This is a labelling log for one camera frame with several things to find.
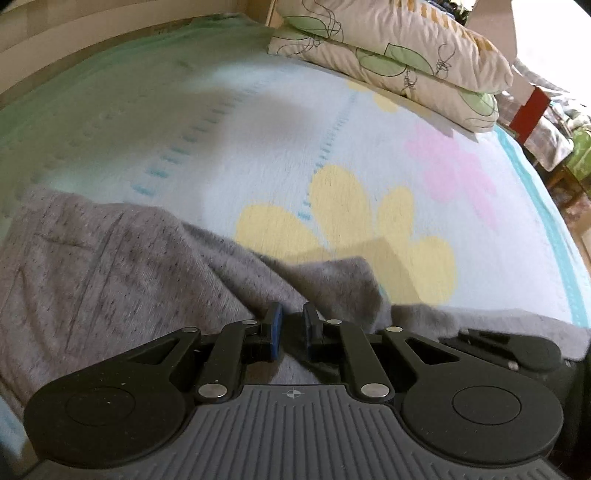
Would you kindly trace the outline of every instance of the mattress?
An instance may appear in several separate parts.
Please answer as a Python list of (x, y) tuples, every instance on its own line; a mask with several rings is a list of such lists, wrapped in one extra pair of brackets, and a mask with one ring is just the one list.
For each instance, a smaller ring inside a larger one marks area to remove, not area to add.
[(0, 237), (43, 184), (161, 206), (288, 262), (360, 255), (393, 303), (589, 325), (583, 261), (507, 133), (270, 56), (270, 36), (244, 17), (195, 20), (1, 110)]

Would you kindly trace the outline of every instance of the teal stripe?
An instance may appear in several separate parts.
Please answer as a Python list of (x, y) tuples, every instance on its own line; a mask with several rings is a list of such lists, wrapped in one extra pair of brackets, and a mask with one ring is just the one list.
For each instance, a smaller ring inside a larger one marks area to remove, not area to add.
[(525, 169), (523, 163), (519, 160), (515, 148), (509, 141), (509, 135), (499, 126), (495, 127), (496, 136), (501, 143), (501, 147), (505, 150), (507, 157), (511, 160), (513, 168), (519, 175), (519, 178), (523, 182), (523, 185), (529, 194), (531, 201), (534, 203), (535, 209), (546, 230), (548, 241), (554, 251), (554, 257), (558, 264), (558, 270), (560, 271), (560, 277), (564, 285), (564, 291), (569, 301), (570, 312), (573, 318), (573, 323), (580, 327), (589, 327), (589, 321), (587, 319), (587, 312), (583, 302), (583, 296), (577, 282), (577, 277), (574, 273), (573, 264), (569, 255), (569, 250), (564, 243), (564, 239), (560, 234), (560, 230), (554, 221), (552, 213), (548, 211), (540, 192), (534, 185), (534, 182)]

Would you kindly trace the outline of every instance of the ribbed surface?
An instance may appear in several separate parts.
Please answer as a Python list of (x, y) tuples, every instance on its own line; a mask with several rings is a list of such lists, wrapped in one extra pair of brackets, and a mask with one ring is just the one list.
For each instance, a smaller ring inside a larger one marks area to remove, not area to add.
[(105, 471), (46, 462), (27, 480), (501, 478), (561, 477), (541, 460), (498, 470), (442, 460), (408, 437), (388, 407), (358, 402), (341, 385), (249, 385), (236, 400), (200, 407), (179, 438), (141, 462)]

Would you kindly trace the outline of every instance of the pink flower print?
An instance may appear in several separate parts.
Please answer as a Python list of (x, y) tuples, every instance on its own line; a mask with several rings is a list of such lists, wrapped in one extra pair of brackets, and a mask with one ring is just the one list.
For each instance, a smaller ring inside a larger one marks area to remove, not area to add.
[(449, 202), (462, 195), (485, 224), (496, 229), (496, 215), (490, 197), (496, 188), (482, 170), (478, 156), (463, 151), (459, 144), (437, 130), (422, 125), (406, 149), (423, 163), (423, 180), (433, 200)]

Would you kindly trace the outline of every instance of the gray fabric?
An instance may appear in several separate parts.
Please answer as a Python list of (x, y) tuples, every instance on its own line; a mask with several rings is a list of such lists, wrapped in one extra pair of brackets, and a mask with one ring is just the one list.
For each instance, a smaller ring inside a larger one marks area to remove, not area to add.
[(272, 301), (288, 314), (286, 354), (276, 364), (253, 365), (248, 381), (335, 378), (333, 369), (312, 373), (292, 356), (299, 356), (303, 330), (291, 314), (306, 300), (325, 318), (366, 332), (391, 324), (428, 336), (464, 326), (516, 329), (548, 335), (572, 357), (584, 355), (589, 337), (539, 317), (391, 307), (363, 259), (285, 265), (156, 207), (96, 205), (43, 189), (26, 195), (0, 265), (0, 394), (20, 417), (35, 390), (55, 378), (183, 326), (212, 333), (261, 317)]

